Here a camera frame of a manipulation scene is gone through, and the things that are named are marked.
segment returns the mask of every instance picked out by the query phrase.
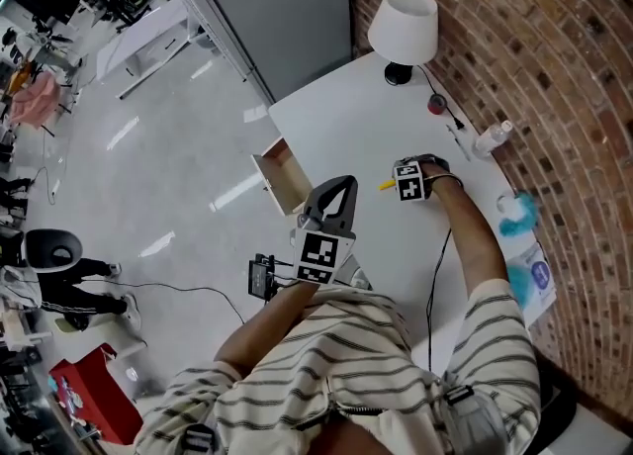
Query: striped shirt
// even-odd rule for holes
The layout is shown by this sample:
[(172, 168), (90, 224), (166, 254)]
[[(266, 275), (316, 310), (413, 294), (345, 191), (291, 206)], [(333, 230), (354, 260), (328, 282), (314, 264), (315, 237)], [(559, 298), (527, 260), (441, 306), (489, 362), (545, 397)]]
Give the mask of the striped shirt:
[(388, 297), (321, 289), (304, 320), (245, 378), (224, 362), (177, 375), (162, 406), (146, 417), (136, 449), (181, 453), (185, 429), (203, 423), (217, 453), (272, 453), (283, 445), (303, 455), (337, 410), (392, 453), (451, 453), (458, 443), (447, 428), (454, 422), (447, 422), (445, 394), (462, 385), (498, 411), (506, 453), (521, 453), (538, 425), (539, 381), (506, 281), (472, 293), (442, 379), (411, 361), (405, 320)]

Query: table lamp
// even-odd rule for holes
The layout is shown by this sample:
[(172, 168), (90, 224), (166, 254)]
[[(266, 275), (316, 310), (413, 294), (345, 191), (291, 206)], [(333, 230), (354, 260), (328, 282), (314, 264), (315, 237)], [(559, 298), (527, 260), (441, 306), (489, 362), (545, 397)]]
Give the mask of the table lamp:
[(392, 86), (407, 84), (414, 65), (437, 53), (435, 0), (383, 0), (367, 36), (374, 50), (390, 61), (385, 80)]

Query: cable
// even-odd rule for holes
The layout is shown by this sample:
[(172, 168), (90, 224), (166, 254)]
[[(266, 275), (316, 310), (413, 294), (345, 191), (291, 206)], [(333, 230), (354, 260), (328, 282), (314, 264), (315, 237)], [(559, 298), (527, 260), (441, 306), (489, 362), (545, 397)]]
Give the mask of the cable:
[[(296, 277), (280, 276), (279, 274), (273, 274), (273, 277), (277, 277), (279, 279), (284, 279), (286, 281), (299, 281)], [(349, 286), (351, 288), (350, 284), (345, 283), (343, 281), (339, 281), (338, 279), (334, 279), (334, 283), (338, 283), (339, 285)]]
[(36, 179), (38, 178), (38, 176), (40, 175), (40, 172), (44, 171), (46, 173), (46, 196), (48, 197), (48, 203), (52, 206), (55, 205), (55, 197), (51, 195), (50, 192), (50, 180), (48, 179), (48, 169), (43, 166), (40, 167), (40, 170), (38, 170), (38, 172), (36, 173), (36, 176), (33, 178), (32, 183), (35, 184)]
[(446, 245), (448, 244), (448, 239), (451, 236), (451, 229), (448, 230), (446, 234), (446, 240), (444, 240), (444, 245), (442, 246), (442, 252), (439, 254), (439, 258), (437, 260), (437, 265), (435, 265), (435, 272), (433, 272), (433, 283), (431, 284), (431, 293), (428, 296), (428, 302), (426, 303), (426, 326), (428, 328), (428, 372), (432, 372), (431, 370), (431, 315), (433, 314), (433, 298), (435, 297), (435, 280), (437, 279), (437, 272), (439, 271), (439, 267), (442, 264), (442, 260), (444, 259), (444, 251), (446, 251)]
[[(428, 77), (428, 75), (426, 75), (426, 71), (424, 70), (424, 68), (422, 68), (421, 65), (417, 66), (420, 70), (422, 70), (422, 73), (424, 74), (424, 77), (426, 77), (426, 80), (428, 80), (428, 85), (431, 88), (431, 91), (433, 92), (434, 95), (438, 95), (439, 93), (437, 91), (435, 91), (435, 88), (433, 87), (433, 84), (431, 84), (431, 79)], [(451, 110), (451, 108), (448, 106), (448, 104), (446, 105), (446, 110), (448, 111), (448, 113), (452, 116), (453, 121), (455, 122), (455, 126), (457, 127), (457, 130), (464, 130), (464, 123), (462, 123), (460, 120), (458, 120), (455, 117), (455, 114), (453, 114), (453, 111)]]
[(294, 267), (292, 263), (288, 263), (286, 261), (281, 261), (275, 258), (275, 265), (284, 265), (285, 267)]
[(210, 292), (215, 292), (215, 293), (219, 293), (220, 295), (222, 295), (225, 298), (225, 300), (228, 302), (230, 307), (235, 311), (235, 314), (237, 315), (237, 317), (241, 321), (241, 324), (245, 323), (244, 318), (241, 317), (241, 314), (239, 313), (237, 308), (233, 305), (233, 302), (230, 301), (230, 298), (226, 295), (226, 293), (221, 292), (220, 290), (216, 290), (215, 288), (210, 288), (208, 286), (201, 286), (201, 287), (198, 287), (198, 288), (176, 288), (175, 286), (171, 286), (171, 285), (168, 285), (168, 284), (165, 284), (165, 283), (142, 283), (140, 285), (131, 285), (131, 284), (128, 284), (128, 283), (118, 283), (117, 281), (109, 281), (107, 279), (84, 279), (83, 282), (85, 282), (85, 283), (110, 283), (112, 285), (129, 286), (130, 288), (141, 288), (143, 286), (162, 286), (164, 288), (169, 288), (170, 290), (175, 290), (176, 292), (199, 292), (201, 290), (209, 290)]

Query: white lampshade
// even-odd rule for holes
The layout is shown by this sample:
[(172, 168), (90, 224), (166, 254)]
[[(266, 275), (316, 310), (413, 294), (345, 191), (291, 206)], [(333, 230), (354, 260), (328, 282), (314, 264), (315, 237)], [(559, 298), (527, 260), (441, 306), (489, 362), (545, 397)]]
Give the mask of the white lampshade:
[(435, 0), (383, 0), (369, 28), (369, 43), (385, 59), (423, 64), (437, 53)]

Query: yellow object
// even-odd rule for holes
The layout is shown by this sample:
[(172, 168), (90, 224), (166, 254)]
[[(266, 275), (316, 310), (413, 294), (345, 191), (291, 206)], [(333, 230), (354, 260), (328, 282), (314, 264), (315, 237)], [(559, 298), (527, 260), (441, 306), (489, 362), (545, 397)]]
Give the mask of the yellow object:
[(13, 73), (11, 76), (11, 82), (9, 83), (9, 88), (7, 89), (7, 94), (13, 96), (15, 93), (22, 89), (29, 77), (31, 76), (31, 70), (33, 68), (33, 64), (28, 62), (25, 66)]
[(389, 181), (384, 182), (383, 184), (381, 184), (381, 185), (378, 187), (378, 189), (379, 189), (380, 191), (383, 191), (383, 190), (386, 190), (386, 189), (389, 189), (389, 188), (393, 188), (394, 186), (396, 186), (396, 181), (395, 181), (394, 179), (391, 179), (391, 180), (389, 180)]

